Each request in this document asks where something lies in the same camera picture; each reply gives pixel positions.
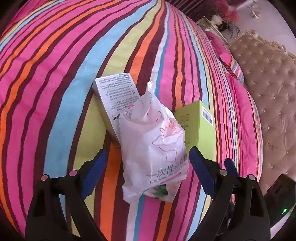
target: pillow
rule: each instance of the pillow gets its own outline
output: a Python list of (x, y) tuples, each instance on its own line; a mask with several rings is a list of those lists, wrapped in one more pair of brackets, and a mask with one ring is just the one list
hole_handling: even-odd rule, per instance
[(210, 31), (205, 31), (207, 37), (211, 41), (214, 51), (216, 52), (217, 57), (220, 59), (221, 63), (225, 66), (228, 73), (231, 74), (234, 78), (236, 78), (241, 84), (244, 83), (244, 75), (243, 72), (234, 59), (232, 54), (229, 52), (224, 43), (216, 36), (214, 33)]

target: disposable product package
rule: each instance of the disposable product package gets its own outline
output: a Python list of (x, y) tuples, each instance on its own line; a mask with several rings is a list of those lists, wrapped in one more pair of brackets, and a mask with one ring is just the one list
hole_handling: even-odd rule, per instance
[(131, 203), (142, 194), (172, 202), (187, 176), (185, 132), (172, 112), (146, 92), (119, 119), (123, 160), (123, 199)]

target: screw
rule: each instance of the screw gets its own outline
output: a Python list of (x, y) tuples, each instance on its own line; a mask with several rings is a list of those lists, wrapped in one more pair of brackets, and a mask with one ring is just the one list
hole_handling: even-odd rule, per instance
[(252, 180), (252, 181), (255, 181), (256, 177), (253, 174), (250, 174), (249, 179)]
[(222, 176), (226, 176), (227, 175), (227, 171), (225, 169), (221, 169), (219, 171), (219, 173), (222, 175)]
[(42, 181), (45, 181), (45, 180), (47, 180), (47, 178), (48, 178), (47, 175), (43, 175), (43, 176), (41, 177), (41, 180), (42, 180)]
[(74, 176), (77, 175), (77, 173), (78, 172), (76, 170), (72, 170), (72, 171), (69, 172), (69, 175), (72, 176), (72, 177), (74, 177)]

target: beige headboard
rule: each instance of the beige headboard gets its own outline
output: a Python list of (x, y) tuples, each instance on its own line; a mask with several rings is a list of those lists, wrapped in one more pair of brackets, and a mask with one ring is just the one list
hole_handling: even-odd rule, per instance
[(254, 31), (238, 39), (230, 51), (244, 73), (263, 135), (263, 194), (284, 173), (296, 180), (296, 61), (283, 46)]

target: bed sheet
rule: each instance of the bed sheet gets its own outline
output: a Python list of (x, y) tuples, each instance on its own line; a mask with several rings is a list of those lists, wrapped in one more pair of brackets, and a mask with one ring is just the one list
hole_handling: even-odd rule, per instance
[[(196, 230), (210, 197), (191, 165), (173, 203), (123, 201), (120, 149), (91, 88), (96, 77), (123, 72), (141, 95), (153, 81), (173, 112), (202, 100), (215, 118), (214, 161), (232, 158), (241, 176), (260, 173), (253, 102), (183, 13), (163, 0), (30, 0), (0, 39), (0, 206), (20, 233), (42, 174), (64, 176), (100, 148), (107, 167), (85, 202), (109, 241), (188, 240)], [(61, 204), (78, 234), (63, 196)]]

